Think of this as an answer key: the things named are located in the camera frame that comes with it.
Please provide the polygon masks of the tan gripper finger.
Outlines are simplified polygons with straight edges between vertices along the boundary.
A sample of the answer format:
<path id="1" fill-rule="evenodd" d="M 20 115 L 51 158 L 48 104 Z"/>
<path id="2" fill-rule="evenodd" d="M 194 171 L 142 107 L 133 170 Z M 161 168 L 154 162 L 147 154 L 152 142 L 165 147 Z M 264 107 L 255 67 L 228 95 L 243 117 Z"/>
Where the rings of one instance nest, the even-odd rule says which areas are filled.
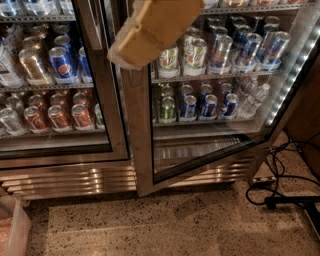
<path id="1" fill-rule="evenodd" d="M 126 70 L 141 70 L 186 32 L 204 9 L 203 0 L 134 0 L 110 47 L 108 59 Z"/>

